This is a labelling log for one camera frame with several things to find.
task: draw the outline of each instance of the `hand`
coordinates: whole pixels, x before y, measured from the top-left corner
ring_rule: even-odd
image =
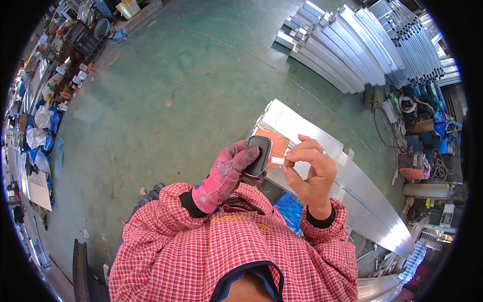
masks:
[[[282,171],[287,184],[309,206],[310,214],[318,220],[327,219],[332,212],[329,198],[337,175],[335,162],[328,154],[322,155],[324,149],[316,140],[301,134],[298,139],[302,142],[289,150],[284,158],[309,162],[307,179],[303,180],[294,168],[282,166]]]
[[[191,196],[202,212],[213,213],[238,188],[242,178],[250,179],[257,186],[262,184],[263,178],[249,177],[243,172],[260,153],[257,145],[247,148],[247,144],[248,141],[240,141],[221,150],[208,178],[193,187]]]

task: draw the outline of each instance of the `orange welding machine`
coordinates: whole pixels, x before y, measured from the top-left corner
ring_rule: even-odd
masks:
[[[423,152],[410,151],[409,154],[405,152],[399,156],[399,172],[406,179],[425,179],[425,166]]]

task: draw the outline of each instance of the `teal bowl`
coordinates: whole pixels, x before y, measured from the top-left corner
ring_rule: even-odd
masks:
[[[96,27],[94,28],[94,38],[97,40],[103,39],[109,34],[109,31],[111,30],[111,23],[109,22],[108,19],[103,18],[99,20],[99,22],[96,24]],[[102,37],[99,37],[99,32],[104,31],[104,35]]]

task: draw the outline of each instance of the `yellow bucket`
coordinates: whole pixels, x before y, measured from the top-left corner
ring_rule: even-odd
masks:
[[[131,19],[141,11],[136,0],[122,0],[121,3],[116,5],[116,8],[126,20]]]

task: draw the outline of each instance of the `white plastic bag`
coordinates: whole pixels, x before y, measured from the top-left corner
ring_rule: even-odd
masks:
[[[45,106],[40,106],[37,112],[35,113],[35,124],[37,125],[37,128],[44,129],[48,128],[50,126],[50,116],[53,115],[54,113]]]
[[[62,80],[62,77],[62,74],[56,73],[47,81],[47,83],[45,83],[45,85],[42,87],[42,96],[44,101],[47,101],[47,95],[53,95],[55,93],[56,87]]]
[[[32,128],[27,130],[27,144],[31,149],[38,148],[45,144],[47,136],[40,128]]]

